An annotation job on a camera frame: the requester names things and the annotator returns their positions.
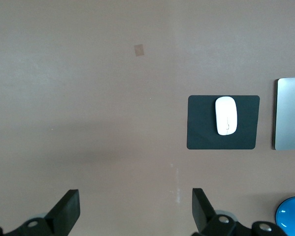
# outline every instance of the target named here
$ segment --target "white mouse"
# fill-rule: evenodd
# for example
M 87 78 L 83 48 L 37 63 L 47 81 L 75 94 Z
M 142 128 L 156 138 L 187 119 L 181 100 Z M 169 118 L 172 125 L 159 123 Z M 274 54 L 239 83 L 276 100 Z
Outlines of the white mouse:
M 232 97 L 220 97 L 215 102 L 217 132 L 233 134 L 237 129 L 237 107 Z

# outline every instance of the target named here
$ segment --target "blue object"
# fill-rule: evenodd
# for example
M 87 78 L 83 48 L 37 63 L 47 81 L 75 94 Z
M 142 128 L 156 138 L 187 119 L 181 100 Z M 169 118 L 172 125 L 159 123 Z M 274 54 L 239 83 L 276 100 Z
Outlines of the blue object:
M 275 221 L 288 236 L 295 236 L 295 197 L 288 198 L 280 204 Z

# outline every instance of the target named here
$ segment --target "mouse pad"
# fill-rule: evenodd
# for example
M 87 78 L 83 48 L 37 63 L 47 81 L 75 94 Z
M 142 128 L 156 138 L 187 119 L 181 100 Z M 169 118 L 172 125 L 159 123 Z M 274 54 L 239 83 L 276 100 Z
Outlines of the mouse pad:
M 188 101 L 188 149 L 254 149 L 260 98 L 256 95 L 225 95 L 237 107 L 237 129 L 230 135 L 217 133 L 215 101 L 224 95 L 192 95 Z

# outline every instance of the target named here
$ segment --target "white scratch mark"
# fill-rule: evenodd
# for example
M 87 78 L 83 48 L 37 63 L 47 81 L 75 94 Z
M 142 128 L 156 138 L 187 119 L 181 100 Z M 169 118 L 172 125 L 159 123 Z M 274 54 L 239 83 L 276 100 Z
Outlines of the white scratch mark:
M 177 182 L 177 193 L 176 193 L 176 202 L 180 204 L 180 188 L 179 188 L 179 170 L 176 168 L 176 182 Z

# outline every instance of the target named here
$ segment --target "metal screw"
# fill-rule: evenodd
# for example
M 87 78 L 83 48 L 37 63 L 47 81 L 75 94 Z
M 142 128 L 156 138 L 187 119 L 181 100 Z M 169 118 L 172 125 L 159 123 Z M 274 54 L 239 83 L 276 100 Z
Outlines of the metal screw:
M 272 231 L 271 227 L 265 223 L 260 224 L 259 227 L 260 227 L 260 229 L 262 229 L 264 231 L 268 231 L 268 232 Z
M 28 227 L 34 227 L 34 226 L 36 226 L 37 224 L 38 224 L 38 222 L 35 220 L 35 221 L 30 222 L 27 226 L 28 226 Z
M 229 223 L 229 220 L 226 216 L 220 216 L 220 218 L 218 218 L 220 222 L 227 224 Z

